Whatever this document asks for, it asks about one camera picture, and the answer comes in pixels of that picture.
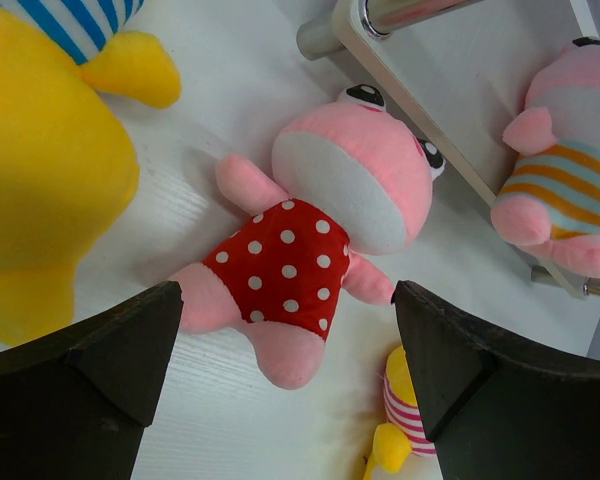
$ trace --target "pink plush hand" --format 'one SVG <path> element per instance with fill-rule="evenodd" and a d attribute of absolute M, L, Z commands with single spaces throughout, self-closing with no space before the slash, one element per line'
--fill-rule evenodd
<path fill-rule="evenodd" d="M 549 110 L 545 107 L 532 107 L 509 124 L 502 138 L 516 152 L 525 156 L 536 155 L 558 143 L 552 127 Z"/>
<path fill-rule="evenodd" d="M 349 255 L 351 263 L 342 287 L 351 296 L 371 305 L 390 305 L 394 286 L 381 270 L 356 253 Z"/>
<path fill-rule="evenodd" d="M 257 215 L 289 198 L 289 194 L 250 160 L 229 155 L 216 166 L 222 194 L 249 215 Z"/>

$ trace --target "metal rod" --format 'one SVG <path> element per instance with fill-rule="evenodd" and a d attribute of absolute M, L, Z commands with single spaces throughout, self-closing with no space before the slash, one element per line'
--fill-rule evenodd
<path fill-rule="evenodd" d="M 551 274 L 540 266 L 533 267 L 531 269 L 531 281 L 535 283 L 542 283 L 544 285 L 558 286 L 558 283 L 551 276 Z M 584 295 L 596 295 L 600 297 L 600 279 L 599 278 L 588 278 L 582 284 L 582 292 Z"/>
<path fill-rule="evenodd" d="M 394 30 L 413 25 L 482 0 L 359 0 L 360 21 L 370 36 L 378 39 Z M 300 52 L 316 60 L 344 49 L 331 26 L 331 14 L 305 23 L 296 37 Z"/>
<path fill-rule="evenodd" d="M 367 16 L 376 32 L 388 34 L 481 0 L 367 0 Z"/>

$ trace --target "pink plush foot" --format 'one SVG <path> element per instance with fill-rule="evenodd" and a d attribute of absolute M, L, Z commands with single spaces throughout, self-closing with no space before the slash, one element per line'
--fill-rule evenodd
<path fill-rule="evenodd" d="M 227 287 L 209 268 L 192 263 L 171 277 L 180 283 L 184 309 L 180 327 L 207 333 L 242 323 L 240 309 Z"/>
<path fill-rule="evenodd" d="M 238 328 L 253 344 L 258 366 L 274 385 L 305 386 L 324 356 L 324 340 L 304 328 L 279 322 L 245 323 Z"/>
<path fill-rule="evenodd" d="M 505 242 L 539 245 L 551 237 L 551 217 L 539 200 L 526 195 L 504 198 L 491 210 L 491 223 Z"/>
<path fill-rule="evenodd" d="M 550 240 L 523 250 L 537 257 L 548 258 L 578 275 L 600 278 L 600 235 Z"/>

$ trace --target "pink frog plush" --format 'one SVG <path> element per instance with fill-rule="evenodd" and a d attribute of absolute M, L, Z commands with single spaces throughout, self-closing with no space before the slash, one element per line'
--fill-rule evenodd
<path fill-rule="evenodd" d="M 398 252 L 416 237 L 445 161 L 384 105 L 359 85 L 297 118 L 275 140 L 273 180 L 238 155 L 218 163 L 221 192 L 253 217 L 173 277 L 183 330 L 235 328 L 264 375 L 295 389 L 322 362 L 341 288 L 390 304 L 392 282 L 360 254 Z"/>
<path fill-rule="evenodd" d="M 504 141 L 521 157 L 491 212 L 500 236 L 600 278 L 600 40 L 574 40 L 535 76 Z"/>

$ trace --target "yellow plush toy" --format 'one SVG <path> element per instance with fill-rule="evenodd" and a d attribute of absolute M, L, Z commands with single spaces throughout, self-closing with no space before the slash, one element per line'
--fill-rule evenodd
<path fill-rule="evenodd" d="M 142 1 L 0 3 L 0 342 L 17 345 L 70 323 L 76 267 L 138 185 L 131 140 L 94 88 L 162 108 L 180 80 L 155 37 L 116 34 Z M 89 37 L 96 7 L 115 28 Z"/>
<path fill-rule="evenodd" d="M 403 347 L 396 348 L 387 359 L 383 395 L 387 421 L 376 427 L 363 480 L 372 480 L 376 466 L 398 473 L 411 453 L 423 457 L 436 454 L 434 445 L 424 435 Z"/>

